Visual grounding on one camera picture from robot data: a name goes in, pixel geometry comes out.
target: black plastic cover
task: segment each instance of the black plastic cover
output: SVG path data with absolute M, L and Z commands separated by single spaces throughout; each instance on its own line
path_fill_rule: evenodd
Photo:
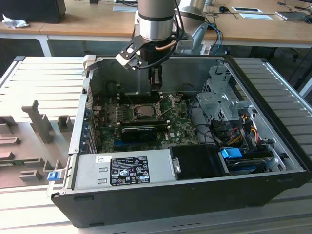
M 181 168 L 181 173 L 177 174 L 178 180 L 225 176 L 218 151 L 213 145 L 171 147 L 171 157 L 178 159 Z

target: white paper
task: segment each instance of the white paper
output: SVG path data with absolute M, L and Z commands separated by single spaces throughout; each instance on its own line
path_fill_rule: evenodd
M 4 23 L 4 25 L 9 28 L 16 29 L 16 28 L 29 26 L 29 24 L 27 24 L 27 22 L 23 19 L 10 19 L 6 17 L 5 15 L 2 15 L 2 16 L 3 16 L 2 23 Z
M 111 155 L 97 156 L 96 157 L 96 163 L 110 162 L 111 159 L 112 159 Z
M 239 13 L 245 19 L 260 19 L 260 20 L 272 20 L 268 15 L 261 14 L 248 14 L 248 13 Z

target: table leg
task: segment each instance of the table leg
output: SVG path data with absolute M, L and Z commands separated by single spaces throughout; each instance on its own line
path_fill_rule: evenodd
M 85 53 L 89 52 L 87 42 L 85 40 L 82 41 L 82 49 Z
M 309 92 L 312 90 L 312 77 L 310 78 L 310 80 L 308 81 L 308 83 L 302 88 L 302 90 L 300 91 L 300 95 L 303 98 L 306 98 L 306 96 L 309 94 Z
M 53 56 L 52 47 L 49 43 L 47 35 L 38 35 L 37 40 L 40 42 L 44 56 L 51 57 Z

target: blue cable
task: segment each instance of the blue cable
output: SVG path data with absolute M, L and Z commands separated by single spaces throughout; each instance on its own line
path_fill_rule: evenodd
M 217 48 L 217 50 L 215 51 L 215 55 L 218 53 L 219 49 L 220 49 L 220 46 L 221 46 L 221 35 L 220 35 L 220 31 L 214 27 L 212 24 L 208 24 L 209 26 L 211 26 L 217 33 L 218 33 L 218 37 L 219 37 L 219 46 Z

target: motherboard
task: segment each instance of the motherboard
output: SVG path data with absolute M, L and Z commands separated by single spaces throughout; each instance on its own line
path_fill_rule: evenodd
M 198 144 L 182 95 L 103 97 L 94 111 L 98 153 Z

